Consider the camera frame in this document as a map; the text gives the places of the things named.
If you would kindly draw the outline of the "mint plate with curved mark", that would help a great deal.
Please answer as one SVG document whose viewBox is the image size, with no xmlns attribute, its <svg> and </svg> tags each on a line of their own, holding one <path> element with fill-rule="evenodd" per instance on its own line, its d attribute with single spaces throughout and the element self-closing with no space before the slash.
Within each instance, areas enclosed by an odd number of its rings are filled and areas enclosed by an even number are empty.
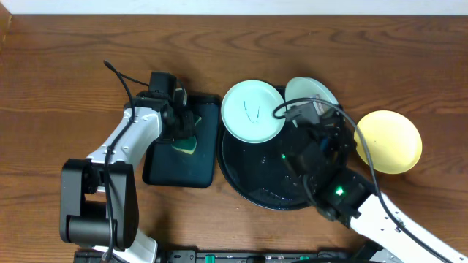
<svg viewBox="0 0 468 263">
<path fill-rule="evenodd" d="M 241 81 L 222 100 L 222 121 L 240 141 L 267 142 L 283 129 L 285 120 L 273 116 L 275 108 L 282 103 L 282 95 L 272 85 L 260 80 Z"/>
</svg>

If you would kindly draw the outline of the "green yellow sponge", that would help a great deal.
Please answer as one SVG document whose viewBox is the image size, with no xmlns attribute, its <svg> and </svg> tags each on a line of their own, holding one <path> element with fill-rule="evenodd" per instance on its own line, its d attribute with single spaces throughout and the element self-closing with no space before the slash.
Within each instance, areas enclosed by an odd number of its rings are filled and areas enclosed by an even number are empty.
<svg viewBox="0 0 468 263">
<path fill-rule="evenodd" d="M 176 140 L 171 143 L 171 147 L 179 152 L 192 155 L 197 147 L 196 127 L 201 122 L 202 118 L 199 115 L 194 115 L 194 126 L 192 135 L 186 139 Z"/>
</svg>

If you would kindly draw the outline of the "mint plate with straight mark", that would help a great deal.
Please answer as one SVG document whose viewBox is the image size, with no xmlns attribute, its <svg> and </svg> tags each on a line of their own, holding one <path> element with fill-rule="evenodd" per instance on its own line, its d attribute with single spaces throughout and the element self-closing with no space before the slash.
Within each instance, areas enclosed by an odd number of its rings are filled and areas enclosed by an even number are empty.
<svg viewBox="0 0 468 263">
<path fill-rule="evenodd" d="M 328 88 L 310 77 L 294 77 L 286 84 L 284 100 L 288 102 L 300 98 L 318 98 L 333 104 L 339 103 Z"/>
</svg>

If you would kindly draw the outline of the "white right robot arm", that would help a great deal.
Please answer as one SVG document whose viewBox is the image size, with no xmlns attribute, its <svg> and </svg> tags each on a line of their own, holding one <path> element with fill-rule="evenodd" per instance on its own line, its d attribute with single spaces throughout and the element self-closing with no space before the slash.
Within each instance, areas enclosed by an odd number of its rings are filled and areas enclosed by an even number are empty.
<svg viewBox="0 0 468 263">
<path fill-rule="evenodd" d="M 403 115 L 378 110 L 353 123 L 339 107 L 333 125 L 339 131 L 333 142 L 312 140 L 300 150 L 282 154 L 292 176 L 312 206 L 331 221 L 339 220 L 387 249 L 402 262 L 466 262 L 467 257 L 415 223 L 381 192 L 376 180 L 347 169 L 349 150 L 356 149 L 371 173 L 409 171 L 422 154 L 415 125 Z"/>
</svg>

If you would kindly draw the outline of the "yellow plate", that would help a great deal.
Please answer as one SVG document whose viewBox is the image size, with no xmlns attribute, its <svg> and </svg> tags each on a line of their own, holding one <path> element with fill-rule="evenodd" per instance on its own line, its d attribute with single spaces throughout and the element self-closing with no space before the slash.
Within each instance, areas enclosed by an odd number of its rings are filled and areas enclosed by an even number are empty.
<svg viewBox="0 0 468 263">
<path fill-rule="evenodd" d="M 395 175 L 411 170 L 420 160 L 423 143 L 416 126 L 405 116 L 378 110 L 358 122 L 374 169 Z"/>
</svg>

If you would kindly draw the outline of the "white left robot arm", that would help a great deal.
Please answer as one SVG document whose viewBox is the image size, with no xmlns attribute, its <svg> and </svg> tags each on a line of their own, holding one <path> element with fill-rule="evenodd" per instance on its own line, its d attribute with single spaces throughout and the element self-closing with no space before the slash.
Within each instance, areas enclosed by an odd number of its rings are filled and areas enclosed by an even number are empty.
<svg viewBox="0 0 468 263">
<path fill-rule="evenodd" d="M 102 252 L 102 262 L 155 262 L 157 242 L 138 228 L 135 170 L 149 146 L 189 137 L 195 130 L 188 96 L 140 93 L 101 146 L 84 159 L 68 159 L 61 171 L 59 234 Z"/>
</svg>

